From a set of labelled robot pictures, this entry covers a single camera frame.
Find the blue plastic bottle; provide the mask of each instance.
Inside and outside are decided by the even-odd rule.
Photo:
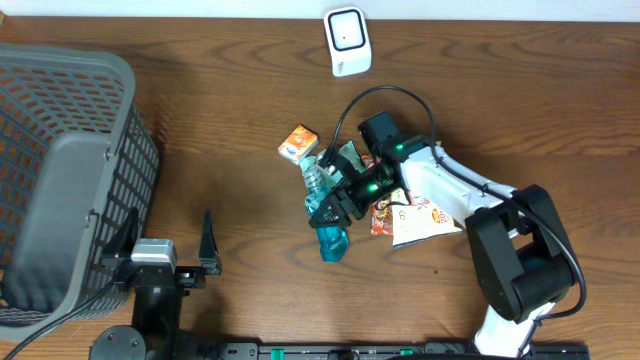
[[[304,204],[309,215],[313,215],[331,189],[325,185],[324,175],[315,165],[315,156],[303,159],[300,168],[302,176],[304,176],[304,183],[309,189],[309,195],[307,195]],[[322,260],[326,263],[340,261],[349,247],[347,231],[341,227],[327,227],[316,229],[316,234],[320,242]]]

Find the gray plastic basket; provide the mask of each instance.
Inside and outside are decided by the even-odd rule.
[[[131,206],[144,228],[158,150],[135,79],[101,52],[0,45],[0,340],[20,341],[103,287]],[[117,309],[115,290],[76,319]]]

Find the white device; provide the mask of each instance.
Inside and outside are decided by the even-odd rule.
[[[358,74],[371,67],[371,43],[364,13],[355,6],[335,9],[324,16],[324,31],[333,75]]]

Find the wooden table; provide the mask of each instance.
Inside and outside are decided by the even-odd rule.
[[[320,21],[7,18],[0,40],[104,50],[127,60],[137,103],[164,144],[146,235],[196,264],[214,214],[223,275],[185,299],[182,328],[264,342],[424,341],[474,335],[486,302],[465,236],[394,250],[350,229],[344,260],[324,264],[307,226],[300,170],[277,146],[297,124],[326,146],[360,91],[398,84],[423,96],[455,158],[491,179],[545,187],[589,285],[579,315],[536,340],[585,341],[594,359],[640,350],[640,25],[370,21],[373,67],[331,74]],[[381,92],[352,111],[341,140],[378,111],[426,133],[422,110]],[[558,309],[577,299],[571,291]],[[25,359],[86,359],[132,302],[65,324]],[[2,344],[0,353],[12,347]]]

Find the small carton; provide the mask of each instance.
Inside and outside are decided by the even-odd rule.
[[[318,135],[302,125],[293,130],[289,137],[278,146],[282,157],[299,165],[300,160],[307,156],[318,145]]]

